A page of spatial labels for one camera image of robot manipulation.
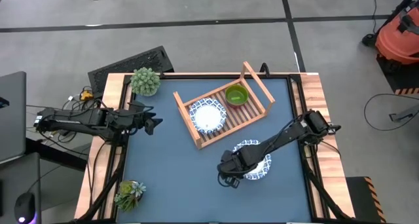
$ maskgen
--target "green bowl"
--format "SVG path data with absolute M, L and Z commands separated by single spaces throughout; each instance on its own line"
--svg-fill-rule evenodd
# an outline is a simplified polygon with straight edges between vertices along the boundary
M 236 84 L 227 88 L 225 98 L 229 105 L 233 107 L 241 106 L 247 102 L 249 92 L 246 88 Z

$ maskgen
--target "green succulent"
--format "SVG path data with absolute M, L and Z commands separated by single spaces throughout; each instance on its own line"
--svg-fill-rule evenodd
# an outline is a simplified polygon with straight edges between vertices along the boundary
M 134 70 L 134 75 L 131 77 L 132 92 L 141 96 L 152 96 L 156 94 L 159 86 L 160 78 L 151 68 L 142 67 Z
M 118 193 L 115 195 L 115 204 L 123 211 L 129 212 L 136 206 L 146 186 L 137 181 L 122 181 L 119 183 Z

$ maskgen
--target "shop vacuum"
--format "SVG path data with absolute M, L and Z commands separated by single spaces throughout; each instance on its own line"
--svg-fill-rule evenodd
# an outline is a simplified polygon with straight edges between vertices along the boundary
M 404 67 L 419 70 L 419 1 L 403 0 L 375 34 L 362 38 L 378 50 L 377 62 L 385 74 Z

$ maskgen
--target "wooden tray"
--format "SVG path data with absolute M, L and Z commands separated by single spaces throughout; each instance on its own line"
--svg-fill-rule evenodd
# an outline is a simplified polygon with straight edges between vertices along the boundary
M 252 91 L 252 89 L 244 79 L 244 73 L 246 72 L 246 70 L 250 72 L 250 75 L 262 88 L 262 91 L 266 94 L 266 97 L 269 100 L 269 105 L 267 109 L 263 107 L 259 99 L 256 97 L 256 94 Z M 229 86 L 232 86 L 234 84 L 239 84 L 246 87 L 247 91 L 249 92 L 248 101 L 244 105 L 237 108 L 230 107 L 225 99 L 225 90 Z M 270 108 L 272 107 L 272 104 L 275 102 L 275 99 L 272 97 L 268 89 L 266 89 L 265 85 L 262 83 L 260 78 L 257 76 L 257 74 L 254 72 L 254 70 L 247 62 L 243 63 L 243 70 L 240 74 L 239 79 L 232 81 L 231 83 L 225 84 L 224 86 L 221 86 L 215 90 L 212 90 L 207 94 L 203 94 L 186 103 L 182 102 L 177 92 L 174 92 L 173 95 L 175 96 L 177 107 L 179 108 L 179 112 L 181 113 L 181 116 L 185 121 L 189 133 L 191 134 L 192 139 L 195 142 L 195 145 L 199 149 L 202 149 L 205 146 L 214 143 L 217 140 L 267 116 Z M 225 121 L 224 127 L 216 133 L 206 135 L 200 134 L 194 127 L 191 118 L 189 117 L 189 109 L 191 108 L 192 104 L 202 98 L 213 98 L 218 100 L 227 111 L 227 119 Z

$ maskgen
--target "gray carpet floor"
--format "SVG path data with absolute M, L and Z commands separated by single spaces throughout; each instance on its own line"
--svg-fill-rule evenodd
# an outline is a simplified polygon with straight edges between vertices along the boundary
M 373 0 L 288 0 L 292 17 L 371 15 Z M 377 0 L 377 14 L 389 14 L 401 0 Z M 205 19 L 285 18 L 282 0 L 0 0 L 1 28 L 77 26 Z M 318 72 L 331 113 L 342 125 L 337 141 L 347 176 L 370 176 L 389 222 L 419 219 L 419 122 L 379 132 L 363 117 L 374 94 L 391 93 L 375 50 L 361 45 L 372 20 L 294 23 L 307 72 Z M 27 102 L 61 107 L 88 85 L 87 72 L 163 45 L 177 72 L 237 71 L 244 60 L 271 71 L 297 72 L 286 22 L 84 31 L 0 33 L 0 75 L 27 73 Z M 377 98 L 368 107 L 371 123 L 395 126 L 388 114 L 415 104 Z M 27 126 L 36 109 L 28 108 Z M 38 135 L 28 132 L 30 138 Z M 90 136 L 69 147 L 82 150 Z M 41 173 L 55 164 L 42 163 Z M 67 168 L 42 182 L 43 223 L 73 218 L 83 174 Z

